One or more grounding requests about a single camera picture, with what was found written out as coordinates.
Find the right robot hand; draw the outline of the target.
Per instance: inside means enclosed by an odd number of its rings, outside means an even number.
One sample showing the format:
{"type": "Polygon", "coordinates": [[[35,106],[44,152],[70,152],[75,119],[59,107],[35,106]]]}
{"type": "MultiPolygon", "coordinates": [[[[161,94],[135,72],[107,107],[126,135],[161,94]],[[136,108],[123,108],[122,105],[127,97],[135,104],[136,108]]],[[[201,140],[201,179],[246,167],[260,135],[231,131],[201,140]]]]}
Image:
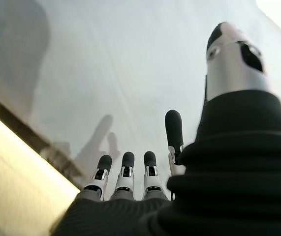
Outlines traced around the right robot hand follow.
{"type": "Polygon", "coordinates": [[[171,177],[167,197],[156,156],[144,154],[144,195],[134,198],[134,154],[115,190],[112,159],[100,158],[54,236],[281,236],[281,102],[258,48],[229,22],[208,39],[207,74],[195,141],[183,143],[180,114],[165,115],[171,177]]]}

